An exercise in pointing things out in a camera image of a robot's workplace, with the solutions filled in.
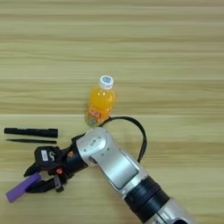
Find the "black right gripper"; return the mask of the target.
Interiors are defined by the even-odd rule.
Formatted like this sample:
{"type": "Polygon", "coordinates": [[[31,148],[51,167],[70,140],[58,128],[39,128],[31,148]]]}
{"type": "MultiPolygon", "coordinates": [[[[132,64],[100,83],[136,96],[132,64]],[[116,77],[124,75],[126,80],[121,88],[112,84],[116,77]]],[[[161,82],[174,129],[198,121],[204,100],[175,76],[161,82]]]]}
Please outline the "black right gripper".
{"type": "MultiPolygon", "coordinates": [[[[81,154],[77,148],[77,141],[81,137],[83,137],[83,134],[75,136],[72,139],[71,144],[66,149],[62,150],[61,164],[57,168],[48,172],[49,175],[58,175],[55,175],[53,178],[48,180],[41,180],[32,184],[26,189],[28,193],[45,193],[52,189],[60,193],[63,191],[63,184],[72,178],[76,172],[80,172],[88,167],[81,158],[81,154]]],[[[25,171],[24,176],[28,177],[38,172],[40,172],[39,165],[37,163],[33,163],[25,171]]]]}

